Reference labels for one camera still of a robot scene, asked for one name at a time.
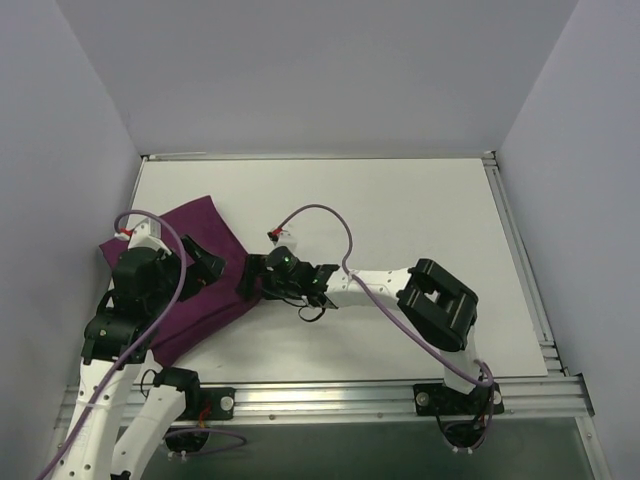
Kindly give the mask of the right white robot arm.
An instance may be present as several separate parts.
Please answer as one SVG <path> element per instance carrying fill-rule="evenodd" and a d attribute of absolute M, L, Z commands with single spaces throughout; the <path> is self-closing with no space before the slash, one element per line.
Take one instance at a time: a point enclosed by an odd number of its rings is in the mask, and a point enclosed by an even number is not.
<path fill-rule="evenodd" d="M 493 374 L 478 358 L 474 333 L 478 296 L 433 260 L 386 271 L 350 270 L 341 264 L 299 259 L 286 246 L 245 260 L 237 293 L 243 299 L 298 301 L 324 311 L 375 306 L 444 366 L 444 400 L 469 411 Z"/>

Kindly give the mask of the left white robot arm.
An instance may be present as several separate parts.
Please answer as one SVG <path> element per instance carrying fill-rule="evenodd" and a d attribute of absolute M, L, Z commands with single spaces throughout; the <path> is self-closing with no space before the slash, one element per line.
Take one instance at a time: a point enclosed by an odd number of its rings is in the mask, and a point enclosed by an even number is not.
<path fill-rule="evenodd" d="M 40 473 L 46 479 L 137 479 L 176 419 L 202 405 L 196 372 L 164 367 L 140 412 L 120 429 L 130 391 L 170 310 L 219 280 L 225 261 L 191 237 L 170 250 L 132 234 L 112 269 L 112 285 L 84 331 L 80 380 L 69 430 Z"/>

